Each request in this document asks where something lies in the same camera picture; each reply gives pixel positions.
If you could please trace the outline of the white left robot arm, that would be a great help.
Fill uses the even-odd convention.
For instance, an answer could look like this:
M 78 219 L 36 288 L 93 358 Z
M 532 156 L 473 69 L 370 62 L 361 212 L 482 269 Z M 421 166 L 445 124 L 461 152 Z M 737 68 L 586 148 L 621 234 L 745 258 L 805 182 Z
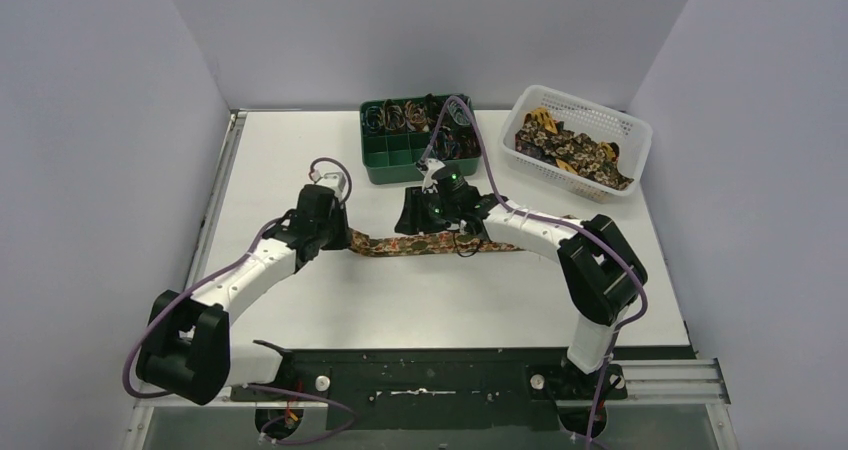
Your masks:
M 346 250 L 352 236 L 338 173 L 305 185 L 295 208 L 266 223 L 235 262 L 154 301 L 148 325 L 124 367 L 156 387 L 198 405 L 226 387 L 256 384 L 271 399 L 292 393 L 296 373 L 282 347 L 258 340 L 233 344 L 231 327 L 272 287 L 295 275 L 322 251 Z

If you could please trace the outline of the orange green patterned tie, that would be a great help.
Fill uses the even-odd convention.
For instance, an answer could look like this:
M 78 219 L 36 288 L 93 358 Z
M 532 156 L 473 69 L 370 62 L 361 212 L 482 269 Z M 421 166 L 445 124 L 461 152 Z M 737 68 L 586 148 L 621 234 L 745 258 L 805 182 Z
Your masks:
M 478 253 L 516 252 L 521 248 L 507 243 L 497 243 L 456 232 L 440 232 L 413 236 L 374 238 L 352 229 L 349 250 L 364 257 L 410 257 L 423 255 L 456 254 L 470 257 Z

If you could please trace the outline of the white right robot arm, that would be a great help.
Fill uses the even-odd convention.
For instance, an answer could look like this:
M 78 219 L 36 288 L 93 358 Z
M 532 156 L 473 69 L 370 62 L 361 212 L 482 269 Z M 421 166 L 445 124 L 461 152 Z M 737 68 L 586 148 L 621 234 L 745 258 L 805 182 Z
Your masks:
M 453 165 L 429 160 L 422 169 L 424 180 L 405 190 L 396 232 L 419 236 L 453 230 L 558 264 L 579 313 L 567 362 L 585 374 L 599 370 L 648 280 L 618 226 L 606 215 L 566 219 L 521 207 L 497 192 L 483 194 Z

